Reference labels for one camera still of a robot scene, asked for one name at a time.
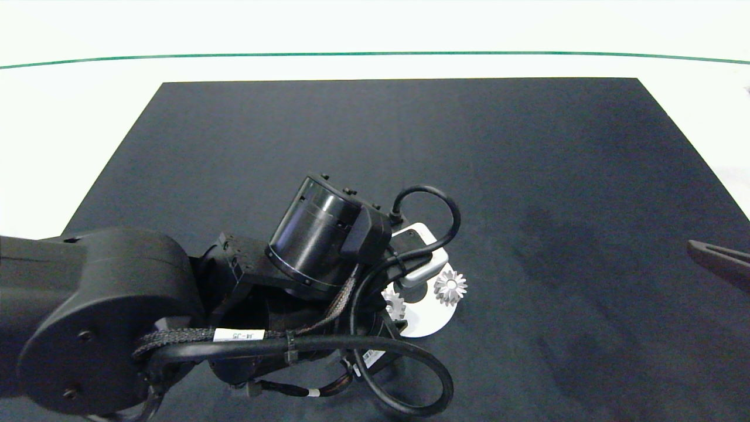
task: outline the white background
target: white background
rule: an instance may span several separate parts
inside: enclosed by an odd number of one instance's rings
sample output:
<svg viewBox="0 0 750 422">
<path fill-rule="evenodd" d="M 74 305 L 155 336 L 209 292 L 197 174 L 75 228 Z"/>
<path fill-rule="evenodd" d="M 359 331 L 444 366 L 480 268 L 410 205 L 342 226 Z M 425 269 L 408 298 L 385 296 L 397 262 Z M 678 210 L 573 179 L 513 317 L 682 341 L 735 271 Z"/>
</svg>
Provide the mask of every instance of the white background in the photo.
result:
<svg viewBox="0 0 750 422">
<path fill-rule="evenodd" d="M 590 51 L 750 60 L 748 2 L 0 2 L 0 66 L 105 56 Z M 637 77 L 750 215 L 750 65 L 598 56 L 139 59 L 0 69 L 0 234 L 59 235 L 162 82 Z"/>
</svg>

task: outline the silver gear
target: silver gear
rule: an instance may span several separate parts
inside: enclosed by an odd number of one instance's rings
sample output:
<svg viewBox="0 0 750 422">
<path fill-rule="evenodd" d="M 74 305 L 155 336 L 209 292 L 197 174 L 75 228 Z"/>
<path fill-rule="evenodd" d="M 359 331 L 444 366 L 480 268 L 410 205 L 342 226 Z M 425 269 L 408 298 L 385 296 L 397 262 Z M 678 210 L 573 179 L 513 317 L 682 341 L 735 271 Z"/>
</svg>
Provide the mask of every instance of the silver gear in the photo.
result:
<svg viewBox="0 0 750 422">
<path fill-rule="evenodd" d="M 453 270 L 440 273 L 435 280 L 435 298 L 446 306 L 455 306 L 467 292 L 467 281 L 463 274 Z"/>
<path fill-rule="evenodd" d="M 393 290 L 393 285 L 388 286 L 381 292 L 382 298 L 385 299 L 385 311 L 391 316 L 393 321 L 399 321 L 407 316 L 407 307 L 404 305 L 404 299 Z"/>
</svg>

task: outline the dark gray table surface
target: dark gray table surface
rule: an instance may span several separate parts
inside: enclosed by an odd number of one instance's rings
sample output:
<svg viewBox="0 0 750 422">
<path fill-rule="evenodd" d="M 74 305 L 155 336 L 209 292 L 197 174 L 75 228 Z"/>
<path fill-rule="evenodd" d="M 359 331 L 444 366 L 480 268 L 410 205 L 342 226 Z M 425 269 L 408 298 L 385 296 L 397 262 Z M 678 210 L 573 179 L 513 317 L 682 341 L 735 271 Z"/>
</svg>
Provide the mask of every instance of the dark gray table surface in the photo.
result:
<svg viewBox="0 0 750 422">
<path fill-rule="evenodd" d="M 750 420 L 750 299 L 685 252 L 750 250 L 750 224 L 637 80 L 165 83 L 66 233 L 151 228 L 194 255 L 222 230 L 266 240 L 308 171 L 378 203 L 423 182 L 461 205 L 447 249 L 469 291 L 417 341 L 455 382 L 431 420 Z M 430 198 L 405 212 L 448 227 Z M 243 400 L 204 366 L 155 420 L 398 420 L 363 384 Z M 436 393 L 423 372 L 382 378 L 418 399 Z M 26 399 L 0 419 L 67 420 Z"/>
</svg>

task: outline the white cable label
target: white cable label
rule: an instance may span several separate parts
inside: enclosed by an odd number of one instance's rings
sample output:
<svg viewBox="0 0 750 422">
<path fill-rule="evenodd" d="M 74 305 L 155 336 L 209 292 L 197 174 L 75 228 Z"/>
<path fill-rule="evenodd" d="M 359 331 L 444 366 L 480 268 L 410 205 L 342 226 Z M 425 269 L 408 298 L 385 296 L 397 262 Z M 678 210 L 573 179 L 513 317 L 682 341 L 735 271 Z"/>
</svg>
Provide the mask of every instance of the white cable label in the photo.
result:
<svg viewBox="0 0 750 422">
<path fill-rule="evenodd" d="M 370 366 L 373 366 L 374 363 L 377 362 L 378 359 L 380 359 L 384 354 L 386 354 L 382 350 L 368 350 L 362 355 L 362 359 L 364 360 L 364 365 L 369 368 Z M 356 364 L 352 365 L 352 369 L 354 369 L 354 373 L 357 374 L 358 377 L 362 376 L 362 374 L 359 372 L 359 368 Z"/>
<path fill-rule="evenodd" d="M 382 350 L 368 350 L 362 355 L 362 359 L 364 359 L 364 365 L 369 368 L 370 366 L 373 366 L 373 363 L 376 363 L 378 359 L 380 359 L 381 356 L 386 354 Z"/>
<path fill-rule="evenodd" d="M 232 330 L 231 328 L 217 328 L 214 332 L 215 342 L 246 342 L 248 340 L 263 340 L 265 330 Z"/>
</svg>

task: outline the black housing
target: black housing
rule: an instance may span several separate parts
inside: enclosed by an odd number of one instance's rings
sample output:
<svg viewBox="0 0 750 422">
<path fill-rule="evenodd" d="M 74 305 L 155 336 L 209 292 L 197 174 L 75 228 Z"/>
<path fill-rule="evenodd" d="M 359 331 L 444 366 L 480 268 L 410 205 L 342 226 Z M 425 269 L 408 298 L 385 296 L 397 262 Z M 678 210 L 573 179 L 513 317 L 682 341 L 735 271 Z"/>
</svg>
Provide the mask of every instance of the black housing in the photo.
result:
<svg viewBox="0 0 750 422">
<path fill-rule="evenodd" d="M 375 264 L 391 239 L 388 217 L 340 191 L 327 176 L 308 176 L 300 186 L 266 248 L 266 255 L 299 288 L 302 299 L 333 297 L 354 266 Z M 309 288 L 316 291 L 309 294 Z"/>
<path fill-rule="evenodd" d="M 25 393 L 67 414 L 141 403 L 148 385 L 135 340 L 165 317 L 203 325 L 185 251 L 131 229 L 0 237 L 0 312 L 0 395 Z"/>
</svg>

